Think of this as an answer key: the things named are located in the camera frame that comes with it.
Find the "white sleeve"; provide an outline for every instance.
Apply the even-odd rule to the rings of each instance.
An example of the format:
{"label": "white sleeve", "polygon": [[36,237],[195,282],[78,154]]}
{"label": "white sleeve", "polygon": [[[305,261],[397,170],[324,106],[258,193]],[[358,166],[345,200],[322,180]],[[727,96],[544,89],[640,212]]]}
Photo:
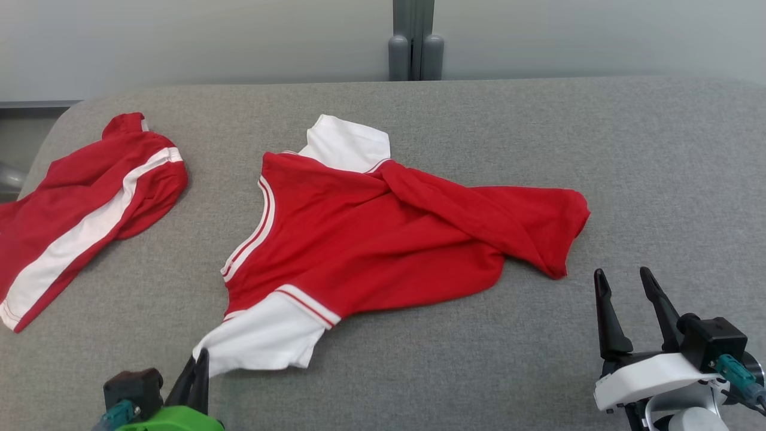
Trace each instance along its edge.
{"label": "white sleeve", "polygon": [[366,173],[391,158],[386,132],[331,115],[320,116],[306,131],[306,140],[298,154],[333,169]]}
{"label": "white sleeve", "polygon": [[210,331],[191,354],[197,359],[203,347],[208,349],[210,377],[237,368],[306,368],[314,345],[329,328],[290,297],[272,292]]}

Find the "teal connector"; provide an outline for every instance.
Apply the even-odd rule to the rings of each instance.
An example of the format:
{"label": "teal connector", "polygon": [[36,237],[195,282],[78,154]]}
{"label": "teal connector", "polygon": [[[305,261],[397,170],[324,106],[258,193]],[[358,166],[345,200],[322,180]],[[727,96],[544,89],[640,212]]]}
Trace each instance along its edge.
{"label": "teal connector", "polygon": [[755,376],[732,355],[721,355],[715,365],[715,371],[739,389],[750,404],[760,405],[766,400],[766,388],[756,383]]}
{"label": "teal connector", "polygon": [[128,400],[122,400],[101,416],[91,431],[114,431],[130,423],[136,417],[136,407]]}

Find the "red garment with white stripe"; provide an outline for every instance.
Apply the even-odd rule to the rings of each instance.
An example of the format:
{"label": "red garment with white stripe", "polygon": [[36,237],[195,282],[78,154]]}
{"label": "red garment with white stripe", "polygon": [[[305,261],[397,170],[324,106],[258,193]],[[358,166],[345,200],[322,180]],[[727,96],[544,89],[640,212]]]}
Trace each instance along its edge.
{"label": "red garment with white stripe", "polygon": [[308,365],[324,330],[354,313],[483,291],[505,256],[552,278],[588,219],[566,189],[459,186],[388,159],[388,135],[322,116],[301,153],[266,153],[264,212],[221,270],[224,323],[211,375]]}
{"label": "red garment with white stripe", "polygon": [[37,189],[0,205],[0,319],[33,321],[107,243],[147,229],[188,179],[178,149],[141,113],[114,117],[102,140],[51,163]]}

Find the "red stripe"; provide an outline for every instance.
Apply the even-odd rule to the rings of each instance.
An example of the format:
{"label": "red stripe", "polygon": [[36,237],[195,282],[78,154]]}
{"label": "red stripe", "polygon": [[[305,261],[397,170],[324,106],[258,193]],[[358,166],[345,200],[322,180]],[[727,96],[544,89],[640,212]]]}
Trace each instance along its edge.
{"label": "red stripe", "polygon": [[268,224],[269,211],[271,210],[271,196],[269,196],[269,189],[266,188],[266,185],[264,185],[261,181],[258,181],[258,184],[260,184],[264,188],[264,191],[266,192],[266,215],[264,216],[264,224],[260,227],[260,229],[258,229],[258,233],[255,234],[253,239],[251,239],[249,242],[247,242],[247,244],[245,244],[244,247],[240,248],[240,251],[234,256],[233,259],[231,259],[231,263],[229,264],[228,268],[226,268],[226,272],[224,273],[224,277],[229,275],[229,271],[231,271],[231,266],[234,264],[234,261],[236,261],[240,257],[240,255],[242,255],[244,250],[250,244],[252,244],[256,239],[258,239],[258,237],[260,236],[261,233],[263,233],[264,229],[266,228],[266,225]]}
{"label": "red stripe", "polygon": [[287,296],[291,297],[292,299],[294,299],[294,300],[298,301],[298,302],[299,302],[299,303],[300,303],[300,304],[301,304],[303,307],[306,307],[306,308],[308,308],[309,310],[311,310],[311,311],[312,311],[314,314],[316,314],[317,316],[319,316],[319,318],[320,318],[320,319],[322,319],[322,320],[324,320],[325,322],[327,322],[327,324],[329,324],[329,325],[330,325],[330,327],[334,327],[334,326],[335,326],[335,325],[332,323],[332,321],[329,321],[329,320],[327,320],[327,317],[324,317],[324,316],[322,316],[322,315],[321,315],[321,314],[320,314],[320,313],[319,313],[317,310],[314,310],[314,309],[313,309],[313,308],[311,308],[311,307],[310,307],[310,306],[309,306],[307,303],[305,303],[305,302],[301,301],[300,299],[298,299],[298,298],[297,298],[297,297],[296,297],[294,294],[291,294],[291,293],[289,293],[289,292],[285,292],[285,291],[275,291],[275,292],[279,292],[279,293],[283,293],[283,294],[286,294]]}

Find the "gray fabric surface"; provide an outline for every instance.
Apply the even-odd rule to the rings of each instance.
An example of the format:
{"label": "gray fabric surface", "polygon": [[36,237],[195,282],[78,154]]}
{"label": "gray fabric surface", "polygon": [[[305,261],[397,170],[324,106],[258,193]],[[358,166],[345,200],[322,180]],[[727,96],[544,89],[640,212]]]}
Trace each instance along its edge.
{"label": "gray fabric surface", "polygon": [[[592,396],[598,267],[637,350],[661,343],[638,276],[648,265],[679,311],[727,317],[766,360],[764,87],[664,77],[163,87],[66,112],[25,192],[134,110],[178,145],[189,187],[24,332],[0,331],[0,429],[89,429],[102,383],[121,370],[157,367],[167,393],[221,320],[218,269],[260,219],[263,152],[299,150],[320,114],[384,130],[396,160],[468,186],[576,189],[593,215],[563,280],[508,261],[482,294],[343,321],[308,370],[213,379],[211,414],[228,430],[627,429]],[[741,407],[724,415],[732,429],[764,425]]]}

